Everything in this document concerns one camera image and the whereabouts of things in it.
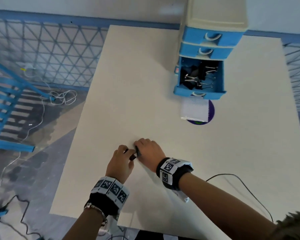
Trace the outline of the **person's left hand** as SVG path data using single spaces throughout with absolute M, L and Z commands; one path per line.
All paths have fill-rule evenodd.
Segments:
M 132 170 L 128 169 L 128 162 L 129 157 L 134 153 L 134 149 L 128 149 L 126 145 L 120 145 L 118 149 L 114 151 L 108 163 L 105 176 L 115 178 L 121 184 L 124 184 L 132 173 Z

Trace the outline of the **person's right hand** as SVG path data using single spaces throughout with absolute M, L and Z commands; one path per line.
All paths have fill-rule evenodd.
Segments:
M 147 167 L 150 171 L 156 173 L 159 163 L 166 158 L 165 153 L 155 141 L 151 141 L 151 146 L 140 150 L 141 156 L 138 157 L 139 161 Z

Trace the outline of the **black binder clip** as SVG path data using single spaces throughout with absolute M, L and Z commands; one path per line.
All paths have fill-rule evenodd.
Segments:
M 130 161 L 133 161 L 135 160 L 136 158 L 140 157 L 141 156 L 141 153 L 139 151 L 139 148 L 137 146 L 134 146 L 135 147 L 135 153 L 132 154 L 130 157 L 129 157 L 129 160 Z

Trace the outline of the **person's left forearm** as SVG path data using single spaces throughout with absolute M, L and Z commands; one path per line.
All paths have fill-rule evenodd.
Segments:
M 62 240 L 96 240 L 103 222 L 100 210 L 84 209 Z

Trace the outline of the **person's right forearm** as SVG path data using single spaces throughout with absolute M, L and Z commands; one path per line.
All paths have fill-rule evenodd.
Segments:
M 266 240 L 276 228 L 241 200 L 192 173 L 180 178 L 179 188 L 232 240 Z

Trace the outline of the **black left wristband with markers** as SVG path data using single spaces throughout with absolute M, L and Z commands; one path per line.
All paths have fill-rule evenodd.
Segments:
M 101 177 L 90 192 L 84 209 L 100 210 L 104 222 L 108 216 L 116 217 L 122 210 L 128 196 L 129 189 L 112 177 Z

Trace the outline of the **black wristband with markers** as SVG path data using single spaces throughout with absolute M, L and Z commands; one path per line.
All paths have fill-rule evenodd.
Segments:
M 162 159 L 157 168 L 156 175 L 160 178 L 165 188 L 180 191 L 179 181 L 186 173 L 193 171 L 192 163 L 186 160 L 166 157 Z
M 112 177 L 101 177 L 90 192 L 84 209 L 100 210 L 104 222 L 108 216 L 116 217 L 122 210 L 128 196 L 129 189 Z

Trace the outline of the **black right wristband with markers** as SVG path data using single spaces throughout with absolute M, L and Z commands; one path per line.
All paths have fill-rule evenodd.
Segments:
M 193 171 L 192 163 L 186 160 L 166 157 L 162 159 L 157 168 L 156 175 L 160 178 L 165 188 L 180 191 L 179 181 L 186 173 Z

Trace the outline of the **clear plastic bag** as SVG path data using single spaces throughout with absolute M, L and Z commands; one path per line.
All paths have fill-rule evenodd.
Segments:
M 196 122 L 208 122 L 209 100 L 199 96 L 189 96 L 181 99 L 180 118 Z

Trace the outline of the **purple round disc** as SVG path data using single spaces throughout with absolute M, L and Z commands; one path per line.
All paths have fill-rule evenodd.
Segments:
M 209 105 L 209 108 L 208 108 L 208 121 L 207 122 L 194 121 L 194 120 L 187 120 L 187 121 L 194 125 L 206 125 L 209 122 L 211 122 L 213 117 L 215 116 L 215 106 L 211 100 L 208 101 L 208 105 Z

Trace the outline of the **pile of black binder clips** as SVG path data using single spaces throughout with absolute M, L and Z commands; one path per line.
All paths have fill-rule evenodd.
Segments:
M 182 58 L 179 84 L 189 90 L 213 89 L 219 61 Z

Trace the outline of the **open blue drawer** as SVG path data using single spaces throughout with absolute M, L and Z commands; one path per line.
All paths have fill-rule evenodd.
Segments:
M 175 85 L 173 90 L 174 95 L 183 96 L 183 97 L 196 96 L 196 97 L 202 97 L 205 100 L 219 100 L 226 93 L 224 89 L 224 61 L 223 60 L 216 60 L 219 61 L 219 68 L 216 73 L 216 81 L 214 82 L 214 88 L 208 88 L 203 90 L 198 90 L 198 89 L 189 90 L 185 86 L 180 85 L 180 66 L 181 66 L 180 62 L 182 58 L 195 59 L 195 58 L 183 57 L 183 56 L 179 57 L 178 63 L 175 67 L 175 74 L 177 75 L 177 84 Z

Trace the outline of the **blue mesh fence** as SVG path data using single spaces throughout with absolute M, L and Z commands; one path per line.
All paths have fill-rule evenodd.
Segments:
M 248 30 L 245 35 L 272 37 L 281 40 L 296 109 L 300 113 L 300 34 Z
M 180 22 L 0 10 L 0 63 L 37 86 L 88 91 L 110 25 L 178 30 Z

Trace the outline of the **cream plastic drawer cabinet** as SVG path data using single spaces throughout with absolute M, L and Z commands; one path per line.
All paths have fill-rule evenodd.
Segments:
M 246 0 L 187 0 L 178 34 L 177 63 L 185 26 L 245 33 L 248 30 Z

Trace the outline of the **blue slatted metal frame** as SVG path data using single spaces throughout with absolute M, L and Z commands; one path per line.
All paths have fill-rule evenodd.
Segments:
M 24 80 L 12 70 L 0 64 L 0 71 L 8 77 L 0 77 L 0 135 L 4 130 L 4 126 L 9 122 L 12 112 L 15 111 L 16 105 L 21 98 L 24 90 L 32 90 L 41 97 L 54 101 L 52 95 L 37 89 L 27 80 Z M 35 146 L 25 145 L 19 142 L 12 142 L 0 139 L 0 149 L 12 150 L 18 152 L 33 152 Z

